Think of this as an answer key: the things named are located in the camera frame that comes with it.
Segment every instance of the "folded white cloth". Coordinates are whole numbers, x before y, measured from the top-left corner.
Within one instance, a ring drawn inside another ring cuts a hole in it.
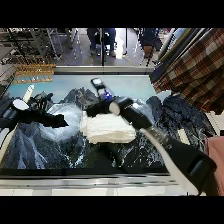
[[[80,130],[91,143],[111,142],[128,143],[135,139],[135,129],[120,116],[114,114],[98,114],[87,117],[83,112]]]

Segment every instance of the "red plaid fabric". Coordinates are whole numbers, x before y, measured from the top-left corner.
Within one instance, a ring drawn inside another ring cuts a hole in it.
[[[224,29],[204,34],[154,83],[157,93],[179,92],[203,112],[224,110]]]

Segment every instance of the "pink cloth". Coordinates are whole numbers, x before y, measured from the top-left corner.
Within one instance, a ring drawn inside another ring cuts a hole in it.
[[[218,186],[218,193],[224,196],[224,137],[217,136],[206,140],[206,150],[208,156],[217,165],[215,179]]]

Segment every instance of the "tabletop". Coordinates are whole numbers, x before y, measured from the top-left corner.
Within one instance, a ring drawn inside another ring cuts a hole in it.
[[[198,150],[204,150],[204,133],[214,133],[203,113],[187,105],[178,96],[171,96],[170,91],[156,94],[146,75],[54,75],[52,82],[34,84],[32,96],[43,91],[53,93],[52,107],[55,104],[64,107],[65,103],[69,103],[75,104],[77,110],[81,111],[97,99],[90,83],[92,78],[97,77],[115,95],[145,102],[152,123],[171,137],[180,140],[178,130],[184,129],[190,144]],[[11,85],[0,100],[1,110],[12,97],[22,98],[29,85]],[[126,144],[91,144],[80,131],[62,139],[56,139],[56,133],[49,132],[48,128],[38,123],[20,123],[1,162],[1,172],[19,170],[23,175],[36,175],[36,171],[40,170],[43,175],[167,172],[161,155],[141,133],[137,133],[136,138]]]

